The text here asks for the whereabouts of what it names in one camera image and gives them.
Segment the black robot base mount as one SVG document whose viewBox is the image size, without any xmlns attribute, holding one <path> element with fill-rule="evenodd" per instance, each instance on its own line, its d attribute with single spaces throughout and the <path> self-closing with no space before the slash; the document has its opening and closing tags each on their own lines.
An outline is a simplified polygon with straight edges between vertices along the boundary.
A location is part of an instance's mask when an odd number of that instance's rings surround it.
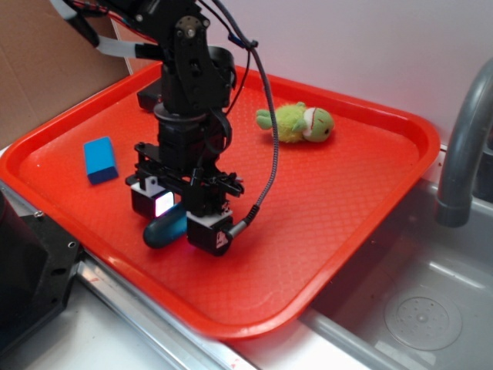
<svg viewBox="0 0 493 370">
<path fill-rule="evenodd" d="M 68 304 L 82 247 L 47 215 L 20 216 L 1 195 L 1 355 Z"/>
</svg>

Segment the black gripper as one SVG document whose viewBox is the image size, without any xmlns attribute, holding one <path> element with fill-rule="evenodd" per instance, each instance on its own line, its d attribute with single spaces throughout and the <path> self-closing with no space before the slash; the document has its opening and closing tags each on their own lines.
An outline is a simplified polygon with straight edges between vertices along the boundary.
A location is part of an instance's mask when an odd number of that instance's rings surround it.
<svg viewBox="0 0 493 370">
<path fill-rule="evenodd" d="M 184 153 L 137 143 L 135 173 L 126 178 L 130 186 L 132 209 L 145 218 L 157 218 L 175 204 L 175 196 L 191 214 L 186 215 L 186 236 L 190 244 L 213 256 L 224 255 L 231 245 L 227 229 L 233 225 L 231 214 L 197 217 L 193 214 L 221 214 L 227 197 L 239 197 L 244 187 L 235 173 L 216 167 L 218 156 L 207 148 Z"/>
</svg>

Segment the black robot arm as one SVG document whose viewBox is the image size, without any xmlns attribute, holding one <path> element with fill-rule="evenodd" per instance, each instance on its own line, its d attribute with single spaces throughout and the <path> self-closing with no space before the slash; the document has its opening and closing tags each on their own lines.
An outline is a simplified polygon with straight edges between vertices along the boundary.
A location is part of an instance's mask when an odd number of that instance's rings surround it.
<svg viewBox="0 0 493 370">
<path fill-rule="evenodd" d="M 148 217 L 151 248 L 181 235 L 215 256 L 226 253 L 234 222 L 229 197 L 244 192 L 235 173 L 217 168 L 230 145 L 225 108 L 236 84 L 230 52 L 206 40 L 209 20 L 194 1 L 55 1 L 53 8 L 103 54 L 160 61 L 153 113 L 158 142 L 137 143 L 126 179 L 135 212 Z"/>
</svg>

